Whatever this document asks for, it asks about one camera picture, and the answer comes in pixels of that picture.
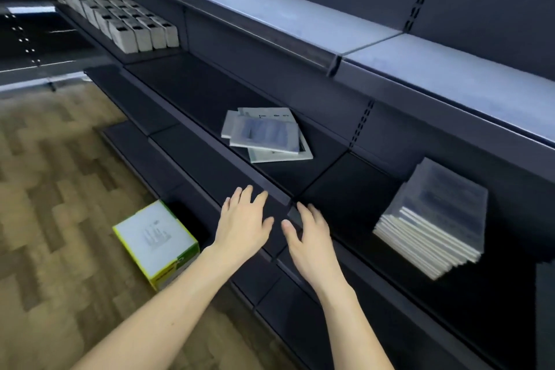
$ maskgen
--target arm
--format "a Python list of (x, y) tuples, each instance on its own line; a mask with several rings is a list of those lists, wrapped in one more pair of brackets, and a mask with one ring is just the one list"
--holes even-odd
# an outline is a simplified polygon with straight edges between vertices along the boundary
[(322, 304), (334, 367), (342, 370), (393, 370), (360, 308), (355, 291), (343, 276), (328, 224), (314, 206), (306, 208), (299, 203), (297, 207), (302, 217), (302, 240), (289, 221), (283, 221), (281, 227), (295, 266), (312, 285)]
[(94, 347), (75, 370), (168, 368), (220, 287), (267, 241), (262, 222), (267, 192), (250, 202), (252, 186), (237, 188), (222, 207), (214, 244), (169, 287), (155, 295)]

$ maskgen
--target finger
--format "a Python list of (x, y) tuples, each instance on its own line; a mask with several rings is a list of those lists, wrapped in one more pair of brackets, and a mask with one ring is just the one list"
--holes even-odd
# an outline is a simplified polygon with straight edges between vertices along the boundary
[(225, 213), (229, 211), (229, 201), (231, 200), (231, 198), (225, 198), (225, 202), (224, 205), (221, 207), (221, 212)]
[(306, 206), (301, 204), (301, 202), (297, 202), (297, 209), (301, 214), (302, 228), (310, 227), (310, 224), (314, 223), (314, 217), (312, 216), (312, 212), (310, 212)]
[(262, 193), (259, 193), (258, 196), (254, 199), (253, 205), (264, 208), (264, 205), (266, 204), (266, 199), (268, 199), (268, 192), (263, 191)]
[(242, 204), (250, 204), (250, 198), (253, 195), (253, 186), (249, 184), (245, 190), (241, 193), (241, 200)]
[(281, 221), (281, 229), (283, 230), (283, 234), (285, 235), (285, 239), (287, 240), (289, 250), (301, 245), (301, 240), (299, 240), (297, 230), (293, 226), (293, 224), (291, 224), (291, 221), (289, 221), (288, 219), (284, 219), (283, 221)]
[(323, 215), (322, 212), (320, 212), (320, 210), (316, 209), (316, 207), (313, 204), (309, 204), (309, 211), (310, 213), (312, 213), (312, 216), (314, 217), (314, 222), (316, 224), (325, 224), (326, 220), (323, 219)]
[(233, 196), (231, 198), (231, 200), (229, 201), (229, 206), (236, 206), (239, 203), (239, 199), (241, 198), (241, 192), (243, 190), (238, 187), (237, 189), (235, 189), (235, 191), (233, 192)]
[(269, 236), (273, 226), (274, 226), (274, 217), (268, 217), (262, 223), (262, 231)]

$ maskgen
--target green and white box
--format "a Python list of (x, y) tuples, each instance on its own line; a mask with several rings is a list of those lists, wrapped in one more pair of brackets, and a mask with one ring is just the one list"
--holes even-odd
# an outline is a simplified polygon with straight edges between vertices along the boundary
[(199, 255), (199, 243), (162, 201), (114, 226), (150, 284), (160, 291)]

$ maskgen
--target forearm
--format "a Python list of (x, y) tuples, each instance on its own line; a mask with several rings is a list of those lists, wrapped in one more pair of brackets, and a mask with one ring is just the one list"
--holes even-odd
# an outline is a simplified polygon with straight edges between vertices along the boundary
[(318, 294), (330, 335), (335, 368), (393, 370), (362, 311), (355, 291), (342, 278)]
[(170, 366), (200, 316), (237, 266), (212, 247), (91, 350), (77, 370)]

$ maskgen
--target left hand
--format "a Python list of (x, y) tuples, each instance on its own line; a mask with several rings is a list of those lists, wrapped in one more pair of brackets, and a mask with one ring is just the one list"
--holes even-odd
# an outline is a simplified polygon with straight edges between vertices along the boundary
[(212, 248), (223, 255), (225, 262), (239, 268), (266, 243), (270, 236), (274, 217), (262, 222), (262, 209), (268, 198), (263, 191), (251, 203), (253, 186), (245, 190), (238, 187), (227, 198), (221, 209), (216, 238)]

